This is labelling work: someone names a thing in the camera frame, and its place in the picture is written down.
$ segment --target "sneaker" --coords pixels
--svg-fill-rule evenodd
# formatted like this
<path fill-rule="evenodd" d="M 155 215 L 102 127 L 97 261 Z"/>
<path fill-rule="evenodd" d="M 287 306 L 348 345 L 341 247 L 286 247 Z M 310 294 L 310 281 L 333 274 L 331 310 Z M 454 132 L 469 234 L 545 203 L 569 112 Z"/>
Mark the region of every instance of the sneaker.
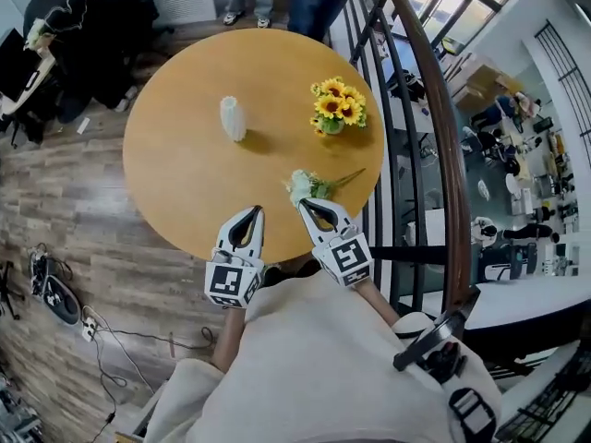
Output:
<path fill-rule="evenodd" d="M 129 108 L 129 100 L 125 97 L 121 99 L 121 102 L 113 109 L 116 114 L 122 114 Z"/>
<path fill-rule="evenodd" d="M 239 19 L 241 19 L 244 16 L 244 12 L 243 11 L 239 11 L 239 12 L 234 12 L 234 11 L 229 11 L 228 13 L 225 14 L 225 17 L 223 17 L 223 24 L 225 26 L 232 26 L 234 25 Z"/>
<path fill-rule="evenodd" d="M 257 21 L 257 28 L 268 28 L 271 25 L 271 20 L 268 18 L 259 18 Z"/>
<path fill-rule="evenodd" d="M 135 85 L 132 85 L 129 90 L 126 92 L 126 99 L 130 102 L 133 101 L 139 94 L 139 89 Z"/>

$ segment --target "yellow flower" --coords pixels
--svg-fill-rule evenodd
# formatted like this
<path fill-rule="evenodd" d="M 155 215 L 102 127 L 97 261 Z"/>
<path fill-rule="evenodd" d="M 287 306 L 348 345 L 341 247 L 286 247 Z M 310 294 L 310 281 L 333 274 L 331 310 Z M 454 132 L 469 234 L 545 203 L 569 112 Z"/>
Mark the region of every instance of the yellow flower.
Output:
<path fill-rule="evenodd" d="M 310 87 L 310 91 L 316 96 L 319 97 L 320 96 L 320 85 L 318 84 L 312 84 L 312 86 Z"/>
<path fill-rule="evenodd" d="M 343 103 L 343 99 L 339 99 L 334 95 L 322 95 L 314 106 L 316 107 L 316 111 L 326 118 L 333 119 L 335 116 L 337 118 L 343 118 L 341 115 L 341 104 Z"/>
<path fill-rule="evenodd" d="M 345 87 L 343 91 L 343 97 L 347 99 L 348 97 L 353 98 L 359 105 L 365 106 L 366 105 L 366 98 L 361 95 L 359 90 L 355 87 Z"/>
<path fill-rule="evenodd" d="M 320 85 L 320 90 L 322 90 L 322 93 L 330 93 L 337 98 L 343 97 L 344 89 L 345 87 L 343 82 L 337 80 L 336 78 L 329 78 Z"/>
<path fill-rule="evenodd" d="M 341 106 L 341 115 L 346 125 L 354 125 L 361 118 L 363 107 L 355 101 L 353 97 L 349 97 Z"/>

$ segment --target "staircase railing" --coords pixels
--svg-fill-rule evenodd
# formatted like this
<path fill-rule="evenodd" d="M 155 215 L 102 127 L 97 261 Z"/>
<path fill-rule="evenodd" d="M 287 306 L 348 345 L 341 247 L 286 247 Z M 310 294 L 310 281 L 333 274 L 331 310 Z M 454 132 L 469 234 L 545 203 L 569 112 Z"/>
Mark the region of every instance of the staircase railing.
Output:
<path fill-rule="evenodd" d="M 375 246 L 372 248 L 376 262 L 374 281 L 381 282 L 380 259 L 392 261 L 390 302 L 398 308 L 400 298 L 399 262 L 411 262 L 414 267 L 412 308 L 422 309 L 426 264 L 439 264 L 445 267 L 443 279 L 442 310 L 461 305 L 468 294 L 470 281 L 470 215 L 465 186 L 464 157 L 460 147 L 458 130 L 452 111 L 452 103 L 440 70 L 439 63 L 431 49 L 427 35 L 408 0 L 392 0 L 395 13 L 400 18 L 408 41 L 416 59 L 416 65 L 425 86 L 428 109 L 437 141 L 440 161 L 443 207 L 445 210 L 445 246 L 429 246 L 425 214 L 425 194 L 423 187 L 423 168 L 416 120 L 413 115 L 408 88 L 400 56 L 394 44 L 392 32 L 384 16 L 383 8 L 387 0 L 349 0 L 344 8 L 347 40 L 351 52 L 351 64 L 359 69 L 371 87 L 371 71 L 368 60 L 373 59 L 374 76 L 378 81 L 383 120 L 386 129 L 386 142 L 390 165 L 390 190 L 392 191 L 392 246 L 383 244 L 382 179 L 374 192 L 375 200 Z M 404 122 L 408 136 L 413 194 L 415 202 L 416 234 L 415 245 L 403 246 L 401 206 L 398 179 L 397 147 L 395 146 L 392 110 L 380 60 L 380 50 L 375 29 L 385 36 L 386 45 L 392 58 L 394 77 L 400 89 L 404 112 Z M 364 228 L 368 230 L 369 207 L 363 212 Z"/>

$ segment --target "wooden handrail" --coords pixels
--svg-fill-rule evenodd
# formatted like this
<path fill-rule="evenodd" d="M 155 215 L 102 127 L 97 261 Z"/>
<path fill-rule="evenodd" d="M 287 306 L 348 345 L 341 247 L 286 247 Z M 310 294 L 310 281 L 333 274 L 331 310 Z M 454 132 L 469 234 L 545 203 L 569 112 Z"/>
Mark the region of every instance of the wooden handrail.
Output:
<path fill-rule="evenodd" d="M 447 246 L 442 309 L 450 310 L 466 300 L 470 288 L 470 211 L 466 194 L 464 155 L 450 95 L 427 34 L 408 0 L 392 1 L 403 23 L 425 85 L 437 139 Z"/>

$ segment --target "white vase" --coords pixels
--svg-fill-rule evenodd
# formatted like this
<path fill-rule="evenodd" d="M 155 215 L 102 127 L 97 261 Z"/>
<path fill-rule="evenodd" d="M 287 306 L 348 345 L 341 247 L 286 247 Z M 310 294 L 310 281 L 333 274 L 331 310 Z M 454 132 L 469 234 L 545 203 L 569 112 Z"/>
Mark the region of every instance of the white vase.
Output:
<path fill-rule="evenodd" d="M 220 119 L 223 129 L 233 141 L 242 141 L 247 135 L 244 111 L 235 97 L 223 97 L 220 102 Z"/>

